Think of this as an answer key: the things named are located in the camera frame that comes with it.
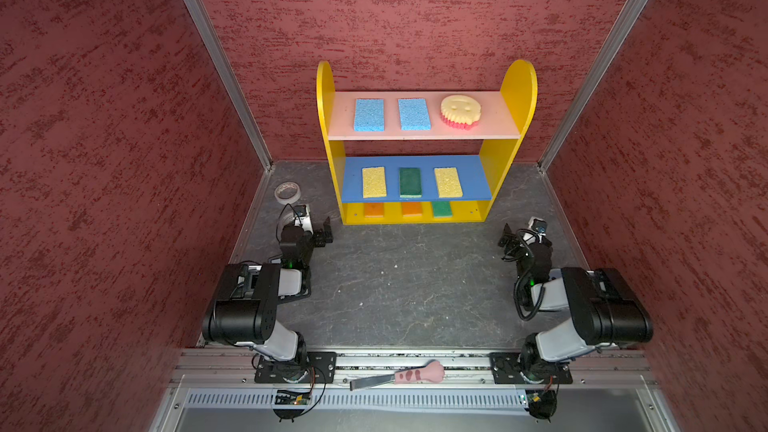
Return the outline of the orange sponge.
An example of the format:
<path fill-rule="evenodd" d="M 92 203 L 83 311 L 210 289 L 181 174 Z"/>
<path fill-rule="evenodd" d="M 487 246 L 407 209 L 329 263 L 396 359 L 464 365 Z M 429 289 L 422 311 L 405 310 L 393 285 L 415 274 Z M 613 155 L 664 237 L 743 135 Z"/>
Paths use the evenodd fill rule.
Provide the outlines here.
<path fill-rule="evenodd" d="M 423 207 L 420 202 L 403 202 L 401 203 L 401 213 L 403 217 L 421 217 L 423 215 Z"/>
<path fill-rule="evenodd" d="M 363 213 L 365 218 L 384 218 L 385 207 L 383 203 L 364 203 Z"/>

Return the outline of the light green sponge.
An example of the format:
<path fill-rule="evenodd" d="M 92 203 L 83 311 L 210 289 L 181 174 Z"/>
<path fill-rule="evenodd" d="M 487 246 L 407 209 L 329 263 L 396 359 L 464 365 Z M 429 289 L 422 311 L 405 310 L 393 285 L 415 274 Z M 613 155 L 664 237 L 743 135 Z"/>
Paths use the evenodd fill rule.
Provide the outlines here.
<path fill-rule="evenodd" d="M 453 217 L 452 207 L 449 201 L 432 202 L 431 207 L 435 219 L 448 219 Z"/>

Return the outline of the orange sponge front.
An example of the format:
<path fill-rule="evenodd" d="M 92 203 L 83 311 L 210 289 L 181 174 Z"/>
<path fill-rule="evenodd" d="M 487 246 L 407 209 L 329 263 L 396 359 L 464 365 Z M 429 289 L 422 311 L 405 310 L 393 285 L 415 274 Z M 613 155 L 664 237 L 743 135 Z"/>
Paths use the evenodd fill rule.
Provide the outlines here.
<path fill-rule="evenodd" d="M 420 202 L 403 202 L 401 203 L 401 213 L 403 217 L 421 217 L 423 215 L 423 207 Z"/>

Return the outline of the dark green sponge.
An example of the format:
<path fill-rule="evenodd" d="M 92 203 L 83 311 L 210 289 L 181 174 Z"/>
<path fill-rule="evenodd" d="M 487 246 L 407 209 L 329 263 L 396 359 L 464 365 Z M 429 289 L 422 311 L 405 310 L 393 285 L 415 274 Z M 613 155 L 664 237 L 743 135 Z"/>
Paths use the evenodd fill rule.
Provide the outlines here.
<path fill-rule="evenodd" d="M 421 169 L 417 167 L 400 168 L 399 196 L 401 198 L 421 198 L 423 194 Z"/>

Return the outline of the blue sponge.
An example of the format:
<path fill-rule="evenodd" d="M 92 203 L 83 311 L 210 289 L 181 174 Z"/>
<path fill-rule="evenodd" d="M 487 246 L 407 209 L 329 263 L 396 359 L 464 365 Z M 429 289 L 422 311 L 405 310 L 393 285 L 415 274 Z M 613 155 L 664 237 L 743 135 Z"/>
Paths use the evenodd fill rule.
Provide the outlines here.
<path fill-rule="evenodd" d="M 400 128 L 402 131 L 429 131 L 431 120 L 424 98 L 398 100 Z"/>
<path fill-rule="evenodd" d="M 384 132 L 384 100 L 369 98 L 356 99 L 353 130 L 355 132 Z"/>

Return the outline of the yellow smiley face sponge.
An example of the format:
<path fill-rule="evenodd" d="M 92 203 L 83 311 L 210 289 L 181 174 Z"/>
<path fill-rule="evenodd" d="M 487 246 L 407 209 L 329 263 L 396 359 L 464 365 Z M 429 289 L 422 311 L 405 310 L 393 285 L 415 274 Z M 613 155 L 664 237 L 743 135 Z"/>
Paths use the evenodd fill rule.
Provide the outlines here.
<path fill-rule="evenodd" d="M 440 116 L 449 127 L 469 130 L 479 123 L 482 106 L 470 96 L 449 95 L 440 103 Z"/>

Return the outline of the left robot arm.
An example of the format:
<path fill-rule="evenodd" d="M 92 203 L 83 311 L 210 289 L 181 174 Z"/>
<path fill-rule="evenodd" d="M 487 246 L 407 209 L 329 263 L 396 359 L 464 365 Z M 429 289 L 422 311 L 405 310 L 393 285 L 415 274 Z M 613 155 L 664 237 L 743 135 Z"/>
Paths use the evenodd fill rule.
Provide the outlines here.
<path fill-rule="evenodd" d="M 311 372 L 306 341 L 278 321 L 277 309 L 311 295 L 312 254 L 332 242 L 330 220 L 316 232 L 287 224 L 279 257 L 226 265 L 202 320 L 204 341 L 256 351 L 266 361 L 257 377 L 305 380 Z"/>

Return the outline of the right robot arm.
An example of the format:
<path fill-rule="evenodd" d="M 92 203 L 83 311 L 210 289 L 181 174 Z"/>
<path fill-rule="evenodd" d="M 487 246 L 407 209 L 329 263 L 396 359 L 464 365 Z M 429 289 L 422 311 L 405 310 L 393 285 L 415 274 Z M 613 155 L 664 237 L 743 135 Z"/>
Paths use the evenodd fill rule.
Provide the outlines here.
<path fill-rule="evenodd" d="M 559 325 L 528 335 L 513 367 L 529 383 L 556 376 L 574 359 L 605 347 L 648 343 L 650 315 L 620 272 L 612 268 L 555 269 L 547 223 L 533 218 L 527 228 L 506 225 L 498 246 L 502 260 L 516 267 L 512 297 L 518 318 L 566 311 Z"/>

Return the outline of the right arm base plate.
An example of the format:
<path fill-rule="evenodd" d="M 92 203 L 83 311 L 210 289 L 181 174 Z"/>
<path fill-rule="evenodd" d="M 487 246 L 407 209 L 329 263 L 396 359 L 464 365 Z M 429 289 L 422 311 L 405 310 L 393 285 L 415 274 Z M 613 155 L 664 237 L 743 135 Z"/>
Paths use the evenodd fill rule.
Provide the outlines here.
<path fill-rule="evenodd" d="M 524 357 L 519 352 L 492 352 L 490 370 L 497 385 L 570 385 L 573 378 L 565 362 L 553 363 L 538 356 Z"/>

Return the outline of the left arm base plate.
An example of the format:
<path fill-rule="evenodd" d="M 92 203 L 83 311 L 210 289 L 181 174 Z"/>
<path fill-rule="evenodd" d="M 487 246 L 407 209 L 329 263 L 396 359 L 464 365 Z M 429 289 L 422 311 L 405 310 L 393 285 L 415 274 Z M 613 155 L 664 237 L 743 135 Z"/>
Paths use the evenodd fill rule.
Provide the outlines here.
<path fill-rule="evenodd" d="M 254 382 L 273 385 L 324 385 L 334 380 L 338 354 L 309 351 L 291 361 L 277 361 L 264 356 L 255 365 Z"/>

